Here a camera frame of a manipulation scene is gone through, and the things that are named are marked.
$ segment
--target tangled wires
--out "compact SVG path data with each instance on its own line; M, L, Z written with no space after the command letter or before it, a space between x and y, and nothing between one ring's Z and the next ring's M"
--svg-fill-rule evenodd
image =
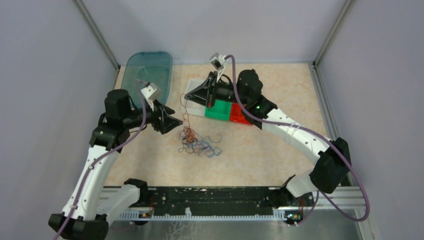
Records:
M197 156L207 156L208 158L212 158L213 156L219 156L223 151L221 148L217 146L213 146L210 143L217 144L221 142L223 136L221 134L217 134L219 136L219 140L213 141L210 136L202 137L196 131L194 131L190 126L190 116L187 112L187 101L183 104L181 97L184 94L179 96L179 102L181 106L184 108L184 113L182 114L182 118L184 122L187 122L187 126L177 133L178 139L182 144L182 147L178 149L178 152L186 152L188 154L196 154Z

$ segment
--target teal plastic lid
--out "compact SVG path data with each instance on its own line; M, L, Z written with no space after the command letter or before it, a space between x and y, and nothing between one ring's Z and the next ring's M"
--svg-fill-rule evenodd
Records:
M126 63L121 89L127 90L135 105L141 108L136 80L154 83L162 91L157 100L166 104L170 94L172 64L171 55L164 51L136 53Z

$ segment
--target enclosure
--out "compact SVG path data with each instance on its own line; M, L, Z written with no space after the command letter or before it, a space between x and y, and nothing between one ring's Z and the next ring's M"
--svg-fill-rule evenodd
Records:
M49 217L61 212L76 187L108 92L120 89L131 74L131 56L159 51L172 57L166 106L175 110L174 117L183 119L180 98L189 81L201 83L214 71L210 57L215 52L234 55L236 74L254 69L262 94L287 116L348 142L371 212L366 221L354 222L322 197L299 227L236 217L164 220L110 229L108 240L424 237L419 221L424 2L7 0L0 6L3 239L55 235ZM232 77L232 70L229 64L224 73ZM230 114L232 105L224 107ZM148 126L112 166L104 199L114 189L109 187L120 187L129 178L171 191L267 191L313 169L304 154L278 136L202 111L206 117L191 114L190 126L211 136L220 155L179 152L182 126L164 135ZM356 186L349 175L337 189L356 194ZM354 201L358 207L339 203L359 218L364 199L355 195ZM112 226L126 228L128 222Z

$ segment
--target metal corner frame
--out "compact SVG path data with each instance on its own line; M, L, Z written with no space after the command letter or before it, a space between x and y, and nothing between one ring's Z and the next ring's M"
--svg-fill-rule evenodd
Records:
M329 137L332 139L339 137L339 130L337 128L328 95L324 87L323 78L320 73L320 64L322 63L327 51L330 49L332 43L334 42L334 39L339 33L348 13L351 11L355 2L356 0L346 0L344 2L344 5L337 16L336 21L334 22L331 30L327 35L327 38L325 39L318 55L316 56L316 59L308 64L312 82L315 87L316 96L318 98L319 107L321 109L321 114L324 120L325 129ZM348 174L348 179L350 183L356 185L356 181L351 173ZM355 209L354 213L356 218L360 218L364 215L365 211L363 209ZM381 239L372 214L368 216L365 221L358 222L357 224L359 233L363 240Z
M93 20L92 16L90 15L86 5L82 0L72 0L75 4L75 7L78 9L79 13L81 14L82 18L84 19L85 23L87 24L88 28L90 29L91 33L95 37L95 39L98 42L98 45L101 47L101 50L106 55L107 59L109 59L112 66L115 68L116 71L116 77L118 76L118 72L120 69L120 65L118 64L118 61L112 52L109 45L106 43L105 38L103 37L102 33L100 32L99 28L97 27L95 21Z

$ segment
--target clear plastic container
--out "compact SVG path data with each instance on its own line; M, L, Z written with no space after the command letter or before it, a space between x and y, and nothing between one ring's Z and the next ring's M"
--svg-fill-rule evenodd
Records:
M127 90L135 105L141 108L136 80L154 83L162 91L157 100L166 104L170 94L172 64L171 55L164 51L136 53L126 63L121 88Z
M194 90L195 88L200 86L204 81L205 80L202 80L202 79L191 78L190 80L188 80L188 84L187 84L187 87L185 88L184 93L187 94L191 90ZM192 101L187 101L187 104L185 106L187 108L188 114L202 116L202 117L205 116L205 106L202 106L202 105L197 104L197 103L192 102ZM183 106L181 106L181 112L184 113L184 107Z

